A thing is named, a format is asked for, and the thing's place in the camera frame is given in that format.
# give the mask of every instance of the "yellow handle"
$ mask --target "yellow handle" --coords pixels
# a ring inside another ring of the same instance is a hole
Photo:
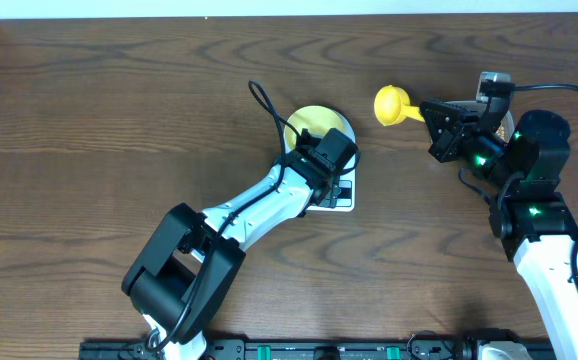
[[[425,121],[416,106],[409,105],[409,95],[401,88],[385,86],[376,95],[373,103],[376,118],[384,126],[396,125],[406,118]]]

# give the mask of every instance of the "wood grain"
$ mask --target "wood grain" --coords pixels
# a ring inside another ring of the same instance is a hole
[[[85,339],[146,332],[120,282],[162,216],[239,194],[277,153],[249,79],[282,114],[347,116],[357,208],[252,247],[213,331],[545,336],[459,164],[427,154],[420,123],[373,117],[383,85],[471,99],[483,70],[578,84],[578,15],[0,21],[0,358],[73,359]],[[518,94],[512,110],[534,108],[571,124],[561,191],[578,220],[578,95]]]

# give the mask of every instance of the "green indicator light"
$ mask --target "green indicator light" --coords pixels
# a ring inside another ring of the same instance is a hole
[[[481,166],[487,163],[487,159],[482,156],[476,156],[476,165]]]

